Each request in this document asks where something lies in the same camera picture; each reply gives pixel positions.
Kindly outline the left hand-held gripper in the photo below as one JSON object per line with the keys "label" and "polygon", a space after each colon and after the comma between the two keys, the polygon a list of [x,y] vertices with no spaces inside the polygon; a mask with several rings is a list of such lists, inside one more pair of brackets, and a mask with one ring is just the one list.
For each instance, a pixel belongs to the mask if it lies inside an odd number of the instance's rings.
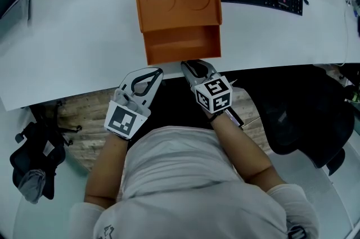
{"label": "left hand-held gripper", "polygon": [[[104,127],[123,139],[131,139],[151,115],[150,109],[143,105],[151,105],[163,76],[163,70],[158,67],[147,67],[127,74],[109,102]],[[136,85],[146,79],[149,79],[146,88],[136,90]],[[141,104],[129,94],[134,94]]]}

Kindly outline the person's right forearm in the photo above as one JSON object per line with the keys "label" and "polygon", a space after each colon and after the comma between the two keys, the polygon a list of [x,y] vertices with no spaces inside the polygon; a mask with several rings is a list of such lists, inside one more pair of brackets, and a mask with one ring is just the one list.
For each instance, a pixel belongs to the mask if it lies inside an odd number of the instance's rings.
{"label": "person's right forearm", "polygon": [[226,114],[215,116],[205,112],[219,143],[240,177],[264,192],[284,184],[268,155]]}

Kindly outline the orange box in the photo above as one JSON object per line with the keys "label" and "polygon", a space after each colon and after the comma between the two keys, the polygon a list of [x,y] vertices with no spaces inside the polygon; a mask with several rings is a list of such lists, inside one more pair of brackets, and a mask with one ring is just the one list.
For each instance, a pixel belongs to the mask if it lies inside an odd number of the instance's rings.
{"label": "orange box", "polygon": [[222,24],[221,0],[136,0],[136,4],[142,33]]}

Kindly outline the grey cloth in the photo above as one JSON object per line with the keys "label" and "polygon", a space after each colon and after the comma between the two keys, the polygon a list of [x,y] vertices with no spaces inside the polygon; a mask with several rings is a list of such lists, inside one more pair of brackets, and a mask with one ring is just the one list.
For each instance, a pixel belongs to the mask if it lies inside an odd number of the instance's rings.
{"label": "grey cloth", "polygon": [[46,174],[41,169],[28,171],[21,179],[17,189],[24,196],[26,201],[37,204],[42,197],[42,192],[46,184]]}

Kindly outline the black office chair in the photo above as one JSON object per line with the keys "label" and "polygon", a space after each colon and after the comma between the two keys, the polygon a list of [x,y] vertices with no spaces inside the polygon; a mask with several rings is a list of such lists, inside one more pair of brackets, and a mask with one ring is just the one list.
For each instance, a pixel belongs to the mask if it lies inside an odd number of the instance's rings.
{"label": "black office chair", "polygon": [[10,156],[13,167],[12,182],[17,188],[23,176],[30,170],[41,169],[46,174],[46,184],[42,197],[52,200],[55,194],[55,176],[57,167],[65,161],[65,146],[73,144],[64,137],[65,133],[78,133],[82,126],[75,129],[58,125],[58,110],[63,103],[57,101],[53,117],[46,115],[46,108],[36,104],[29,106],[34,122],[30,122],[22,132],[15,136],[21,146]]}
{"label": "black office chair", "polygon": [[296,150],[333,175],[345,160],[355,117],[344,87],[315,66],[277,67],[266,73],[258,108],[271,149]]}

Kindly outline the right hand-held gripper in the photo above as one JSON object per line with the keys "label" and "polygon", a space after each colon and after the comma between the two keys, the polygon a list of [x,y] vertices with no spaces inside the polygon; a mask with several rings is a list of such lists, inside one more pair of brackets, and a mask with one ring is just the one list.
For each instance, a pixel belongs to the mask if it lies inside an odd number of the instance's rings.
{"label": "right hand-held gripper", "polygon": [[[232,87],[225,76],[216,73],[213,65],[204,60],[188,60],[181,62],[181,70],[189,85],[194,86],[196,102],[201,107],[212,115],[222,111],[239,128],[243,126],[244,123],[231,107]],[[200,78],[208,79],[200,84]]]}

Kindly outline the person's white t-shirt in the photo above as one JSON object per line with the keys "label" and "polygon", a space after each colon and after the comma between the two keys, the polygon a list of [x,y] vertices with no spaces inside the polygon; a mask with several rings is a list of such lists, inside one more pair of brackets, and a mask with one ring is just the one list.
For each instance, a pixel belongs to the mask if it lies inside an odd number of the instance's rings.
{"label": "person's white t-shirt", "polygon": [[129,150],[122,197],[81,202],[68,239],[319,239],[303,189],[268,191],[236,174],[212,130],[163,127]]}

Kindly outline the person's left forearm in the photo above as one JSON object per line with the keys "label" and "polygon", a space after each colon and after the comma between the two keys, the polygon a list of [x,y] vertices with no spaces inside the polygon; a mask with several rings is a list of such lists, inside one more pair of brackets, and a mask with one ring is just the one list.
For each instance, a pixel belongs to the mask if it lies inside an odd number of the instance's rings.
{"label": "person's left forearm", "polygon": [[108,209],[120,191],[128,141],[110,133],[90,172],[84,202]]}

